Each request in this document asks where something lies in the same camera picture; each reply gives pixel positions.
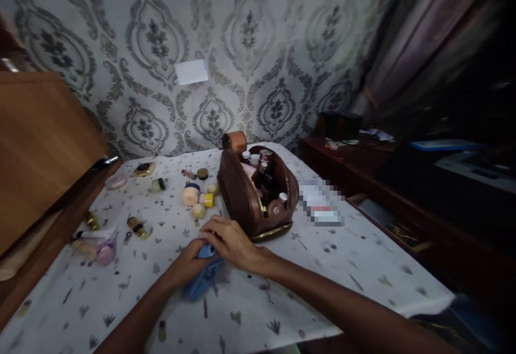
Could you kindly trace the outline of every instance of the person's right hand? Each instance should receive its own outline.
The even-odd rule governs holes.
[[[246,271],[259,273],[271,254],[267,248],[253,244],[236,221],[221,216],[212,216],[201,232],[220,256]]]

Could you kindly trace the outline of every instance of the wall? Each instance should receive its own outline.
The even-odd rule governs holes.
[[[59,71],[125,158],[213,148],[223,132],[294,149],[357,93],[388,0],[1,0],[34,63]],[[177,85],[206,58],[210,80]]]

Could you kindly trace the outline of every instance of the white paper note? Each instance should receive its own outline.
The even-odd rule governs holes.
[[[192,60],[174,64],[177,82],[187,85],[208,80],[208,70],[205,60]]]

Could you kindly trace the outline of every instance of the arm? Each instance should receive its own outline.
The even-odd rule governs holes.
[[[206,240],[203,239],[192,240],[95,353],[143,353],[157,319],[172,293],[193,280],[214,260],[197,259],[205,243]]]
[[[295,292],[364,349],[390,353],[455,352],[437,335],[379,303],[282,259],[265,247],[255,246],[236,221],[213,216],[202,231],[230,263]]]

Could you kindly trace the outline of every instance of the white tablecloth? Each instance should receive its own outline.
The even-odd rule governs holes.
[[[277,152],[298,180],[320,179],[283,146],[262,143]],[[71,247],[64,248],[25,305],[0,335],[2,353],[91,353],[119,324],[190,240],[199,236],[217,207],[195,222],[181,204],[188,180],[181,169],[208,168],[216,181],[221,151],[217,149],[124,162],[129,175],[142,162],[155,162],[151,177],[130,178],[122,189],[104,189],[93,203],[100,223],[116,226],[116,259],[106,267],[88,264]],[[168,178],[162,193],[148,189],[151,179]],[[345,226],[321,228],[304,213],[294,213],[291,232],[267,247],[310,270],[319,272],[405,316],[435,314],[453,294],[345,201],[337,202]],[[126,220],[131,214],[152,232],[147,240],[131,237]],[[196,302],[174,295],[160,316],[166,340],[157,325],[148,342],[150,353],[241,353],[272,349],[302,340],[332,336],[340,330],[303,300],[263,277],[226,264],[218,282]]]

